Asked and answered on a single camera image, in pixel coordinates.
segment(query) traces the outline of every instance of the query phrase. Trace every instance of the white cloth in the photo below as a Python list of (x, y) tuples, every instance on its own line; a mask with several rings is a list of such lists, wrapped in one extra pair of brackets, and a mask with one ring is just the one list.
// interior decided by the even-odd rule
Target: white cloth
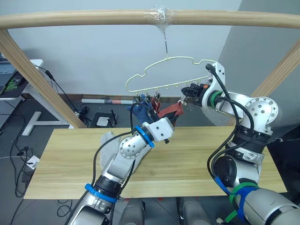
[[(112, 131), (109, 131), (105, 133), (100, 140), (100, 144), (102, 145), (107, 140), (113, 138), (115, 135)], [(116, 154), (119, 150), (119, 145), (121, 142), (121, 137), (116, 138), (109, 142), (106, 146), (103, 147), (101, 150), (101, 157), (100, 157), (100, 166), (102, 169), (105, 167), (107, 161), (112, 157), (113, 154)], [(133, 173), (135, 172), (136, 168), (140, 164), (142, 158), (148, 153), (148, 151), (151, 149), (149, 145), (147, 145), (145, 148), (142, 149), (141, 153), (135, 158), (135, 167), (133, 169)]]

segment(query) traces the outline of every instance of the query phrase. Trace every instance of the blue ring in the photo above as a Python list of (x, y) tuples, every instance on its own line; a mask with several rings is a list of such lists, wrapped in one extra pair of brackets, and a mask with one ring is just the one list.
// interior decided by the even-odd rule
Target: blue ring
[(148, 135), (138, 125), (136, 125), (135, 128), (143, 136), (143, 138), (145, 138), (145, 140), (148, 142), (148, 145), (150, 147), (154, 148), (154, 143), (150, 140), (150, 138), (148, 137)]
[(91, 184), (86, 184), (85, 187), (84, 187), (86, 190), (88, 190), (92, 195), (95, 195), (97, 196), (98, 198), (101, 198), (105, 201), (108, 201), (110, 203), (116, 203), (117, 202), (117, 199), (115, 198), (111, 198), (111, 197), (108, 197), (98, 191), (96, 191)]

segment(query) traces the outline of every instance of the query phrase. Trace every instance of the laptop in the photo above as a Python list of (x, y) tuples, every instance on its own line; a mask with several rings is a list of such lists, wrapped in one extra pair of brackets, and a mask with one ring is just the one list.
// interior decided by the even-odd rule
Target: laptop
[(0, 95), (4, 92), (7, 83), (15, 75), (17, 70), (7, 60), (0, 61)]

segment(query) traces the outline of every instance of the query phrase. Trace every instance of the clear tape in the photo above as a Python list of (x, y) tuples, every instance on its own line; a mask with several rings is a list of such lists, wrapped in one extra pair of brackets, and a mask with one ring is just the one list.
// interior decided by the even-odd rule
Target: clear tape
[(155, 5), (151, 12), (145, 12), (144, 17), (153, 25), (156, 25), (162, 32), (173, 23), (174, 12), (165, 6)]

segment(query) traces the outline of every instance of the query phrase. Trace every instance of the blue cloth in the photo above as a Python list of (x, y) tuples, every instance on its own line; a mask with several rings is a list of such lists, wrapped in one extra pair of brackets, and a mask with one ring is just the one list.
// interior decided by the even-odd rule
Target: blue cloth
[[(139, 104), (146, 106), (149, 110), (152, 110), (152, 105), (146, 99), (146, 96), (144, 94), (141, 95), (141, 101), (139, 102)], [(147, 109), (141, 105), (135, 105), (132, 110), (132, 114), (137, 117), (141, 124), (144, 122), (152, 123), (153, 120), (148, 116)], [(126, 106), (126, 108), (130, 111), (131, 106)]]

